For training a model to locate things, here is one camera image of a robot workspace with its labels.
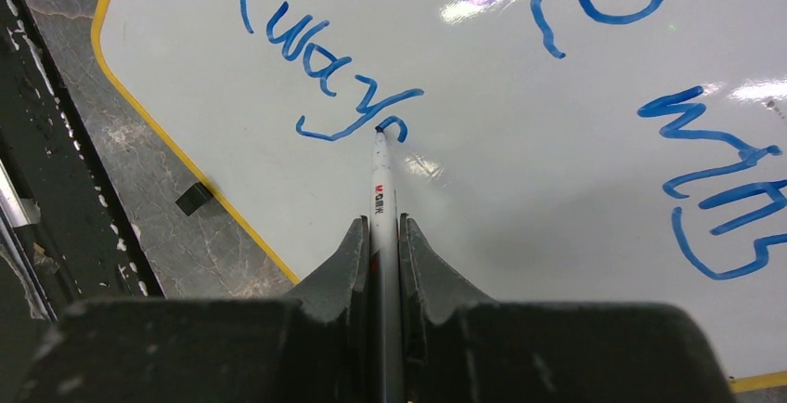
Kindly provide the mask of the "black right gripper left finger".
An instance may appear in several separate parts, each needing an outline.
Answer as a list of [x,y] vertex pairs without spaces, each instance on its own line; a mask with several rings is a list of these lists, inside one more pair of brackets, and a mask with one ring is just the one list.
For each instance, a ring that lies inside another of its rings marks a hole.
[[18,402],[366,402],[369,228],[272,298],[87,300],[32,357]]

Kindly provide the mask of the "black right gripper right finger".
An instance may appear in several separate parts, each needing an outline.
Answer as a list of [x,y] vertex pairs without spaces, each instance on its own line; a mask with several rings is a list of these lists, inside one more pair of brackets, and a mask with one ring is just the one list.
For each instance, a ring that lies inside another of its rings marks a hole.
[[730,402],[705,335],[643,302],[504,302],[399,224],[406,397],[413,402]]

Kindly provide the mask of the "blue whiteboard marker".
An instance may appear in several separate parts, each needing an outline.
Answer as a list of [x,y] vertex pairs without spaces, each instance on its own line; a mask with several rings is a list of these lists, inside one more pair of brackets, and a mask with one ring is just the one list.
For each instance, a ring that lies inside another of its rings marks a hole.
[[390,145],[384,130],[378,126],[372,151],[369,210],[375,402],[406,400],[397,217]]

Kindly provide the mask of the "yellow framed whiteboard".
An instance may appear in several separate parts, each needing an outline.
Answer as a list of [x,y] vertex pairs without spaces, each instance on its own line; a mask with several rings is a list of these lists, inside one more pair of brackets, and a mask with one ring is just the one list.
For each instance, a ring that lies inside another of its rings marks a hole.
[[293,279],[398,208],[500,300],[656,301],[786,382],[786,0],[99,0],[110,81]]

